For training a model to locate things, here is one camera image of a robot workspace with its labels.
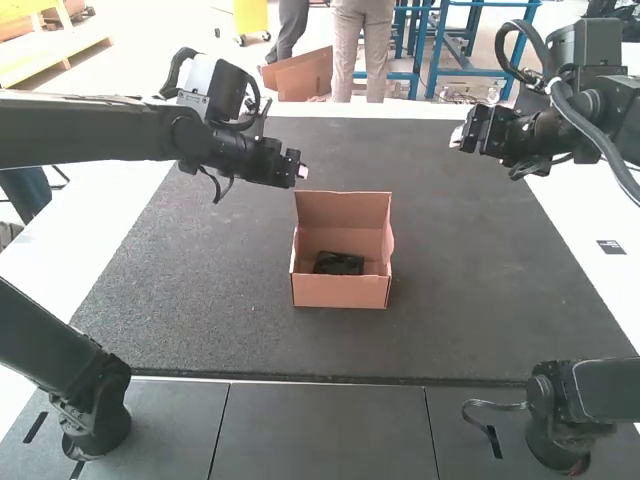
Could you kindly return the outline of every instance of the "black mat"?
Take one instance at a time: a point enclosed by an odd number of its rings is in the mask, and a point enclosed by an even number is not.
[[[233,384],[210,480],[437,480],[420,387]]]
[[[173,170],[73,319],[144,371],[521,380],[634,350],[524,182],[447,148],[457,122],[273,118],[300,187],[393,192],[387,311],[291,306],[290,191]]]

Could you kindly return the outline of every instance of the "gray pants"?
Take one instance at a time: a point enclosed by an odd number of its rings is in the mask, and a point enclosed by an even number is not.
[[[334,102],[351,101],[358,37],[364,28],[367,102],[381,103],[387,85],[387,53],[395,0],[333,0]]]
[[[268,64],[286,60],[293,55],[293,46],[307,29],[309,0],[280,0],[280,33],[278,40],[265,57]]]

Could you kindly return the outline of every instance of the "black table surface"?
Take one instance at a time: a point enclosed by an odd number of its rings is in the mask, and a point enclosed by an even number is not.
[[[535,363],[634,355],[524,181],[447,148],[458,122],[271,118],[305,189],[393,192],[385,311],[297,309],[291,191],[173,169],[72,324],[142,373],[520,381]]]

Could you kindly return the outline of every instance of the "blue metal rack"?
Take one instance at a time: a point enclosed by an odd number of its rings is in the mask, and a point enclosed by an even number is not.
[[[404,48],[405,31],[407,30],[407,14],[411,15],[409,22],[409,33],[407,42],[407,54],[413,56],[413,69],[411,72],[389,72],[387,78],[390,80],[409,81],[409,100],[415,100],[418,94],[420,83],[420,69],[424,57],[424,49],[428,37],[435,37],[433,55],[429,66],[429,78],[427,81],[427,91],[425,97],[431,99],[435,96],[436,85],[439,76],[473,76],[473,77],[493,77],[504,78],[506,83],[500,93],[500,99],[509,98],[513,87],[513,77],[502,70],[482,69],[474,67],[469,57],[473,53],[473,47],[478,33],[480,16],[483,7],[523,7],[525,8],[524,20],[532,22],[536,9],[542,4],[541,0],[523,0],[514,2],[490,2],[484,0],[441,0],[440,6],[432,6],[430,0],[411,0],[412,6],[408,6],[409,0],[397,0],[395,8],[395,20],[393,24],[393,35],[396,43],[396,58],[402,57]],[[469,8],[469,16],[465,28],[447,28],[447,14],[451,6],[465,6]],[[431,12],[439,11],[440,16],[435,19]],[[454,38],[462,38],[467,41],[463,48],[458,47]],[[511,61],[518,66],[526,38],[518,34]],[[460,65],[459,69],[440,68],[440,56],[442,47],[445,46]],[[366,72],[355,72],[354,78],[367,78]]]
[[[431,99],[435,96],[436,85],[438,83],[439,76],[450,77],[493,77],[504,78],[506,83],[500,92],[500,100],[507,100],[511,94],[511,88],[513,87],[513,77],[502,70],[476,68],[472,65],[469,57],[473,52],[473,46],[475,43],[475,37],[478,31],[478,25],[480,23],[480,14],[483,7],[524,7],[524,21],[531,23],[536,14],[537,8],[541,5],[540,0],[527,0],[526,2],[485,2],[483,0],[442,0],[440,5],[440,17],[435,20],[432,16],[428,16],[428,22],[431,27],[435,29],[435,45],[433,47],[433,55],[431,57],[431,63],[429,65],[429,80],[427,82],[427,92],[425,97]],[[456,45],[451,35],[446,28],[447,13],[450,6],[464,6],[471,7],[469,11],[469,18],[467,20],[468,43],[465,48],[460,48]],[[511,54],[511,63],[515,66],[520,64],[520,59],[524,53],[524,47],[527,39],[523,34],[518,34],[518,39],[513,48]],[[442,46],[447,47],[453,57],[456,59],[460,68],[440,68],[440,54],[442,53]]]

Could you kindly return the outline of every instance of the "open cardboard box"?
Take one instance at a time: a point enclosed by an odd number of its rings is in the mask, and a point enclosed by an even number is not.
[[[391,193],[296,191],[298,225],[291,253],[296,307],[387,307],[391,286]],[[320,251],[365,258],[364,275],[318,275]]]
[[[333,47],[298,55],[261,69],[264,86],[281,102],[306,102],[331,92]]]

